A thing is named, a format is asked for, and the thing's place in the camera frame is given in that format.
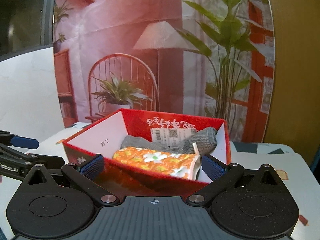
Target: white wall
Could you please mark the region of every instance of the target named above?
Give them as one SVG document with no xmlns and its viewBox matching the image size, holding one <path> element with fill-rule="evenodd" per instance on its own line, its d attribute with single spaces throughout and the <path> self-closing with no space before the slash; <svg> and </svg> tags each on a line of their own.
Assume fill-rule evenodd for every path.
<svg viewBox="0 0 320 240">
<path fill-rule="evenodd" d="M 42 142 L 63 128 L 53 49 L 0 62 L 0 130 Z"/>
</svg>

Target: patterned tablecloth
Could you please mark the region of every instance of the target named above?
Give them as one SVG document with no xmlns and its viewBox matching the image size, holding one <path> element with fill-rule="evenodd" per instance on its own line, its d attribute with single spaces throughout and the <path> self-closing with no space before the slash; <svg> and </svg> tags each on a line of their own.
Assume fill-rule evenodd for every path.
<svg viewBox="0 0 320 240">
<path fill-rule="evenodd" d="M 28 152 L 61 156 L 68 162 L 62 141 L 86 127 L 87 123 L 75 123 L 51 136 L 36 150 Z M 269 163 L 283 179 L 285 185 L 295 199 L 300 220 L 293 233 L 294 240 L 319 240 L 320 238 L 320 185 L 309 167 L 299 154 L 289 146 L 268 143 L 230 143 L 232 162 L 243 165 L 246 169 L 258 169 L 261 164 Z M 6 207 L 20 181 L 7 177 L 0 178 L 0 240 L 13 238 L 13 233 L 5 216 Z"/>
</svg>

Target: red gift box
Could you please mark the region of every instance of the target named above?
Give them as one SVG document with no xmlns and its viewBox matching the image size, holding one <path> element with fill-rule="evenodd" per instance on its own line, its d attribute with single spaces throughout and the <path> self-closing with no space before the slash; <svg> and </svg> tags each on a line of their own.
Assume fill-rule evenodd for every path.
<svg viewBox="0 0 320 240">
<path fill-rule="evenodd" d="M 120 109 L 66 139 L 63 145 L 70 162 L 81 163 L 88 156 L 102 154 L 105 170 L 95 182 L 119 198 L 126 195 L 187 197 L 211 182 L 202 169 L 197 181 L 192 181 L 128 166 L 112 160 L 112 156 L 127 135 L 152 141 L 152 128 L 200 131 L 210 126 L 218 130 L 217 147 L 211 155 L 229 164 L 231 154 L 226 121 L 184 114 Z"/>
</svg>

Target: white flower pot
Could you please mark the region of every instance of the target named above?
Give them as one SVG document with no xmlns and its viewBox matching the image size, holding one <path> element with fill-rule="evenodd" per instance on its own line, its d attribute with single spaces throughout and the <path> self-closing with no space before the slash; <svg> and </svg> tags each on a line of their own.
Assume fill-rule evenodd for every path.
<svg viewBox="0 0 320 240">
<path fill-rule="evenodd" d="M 102 111 L 104 114 L 111 114 L 121 108 L 130 109 L 130 106 L 129 105 L 115 105 L 115 104 L 110 104 L 110 103 L 106 103 L 106 102 L 102 103 Z"/>
</svg>

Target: yellow wall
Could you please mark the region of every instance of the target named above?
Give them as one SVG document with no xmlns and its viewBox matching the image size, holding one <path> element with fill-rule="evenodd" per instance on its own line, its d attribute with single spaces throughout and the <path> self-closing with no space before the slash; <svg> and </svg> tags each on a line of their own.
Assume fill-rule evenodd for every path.
<svg viewBox="0 0 320 240">
<path fill-rule="evenodd" d="M 275 85 L 265 142 L 289 145 L 310 164 L 320 145 L 320 0 L 270 0 Z"/>
</svg>

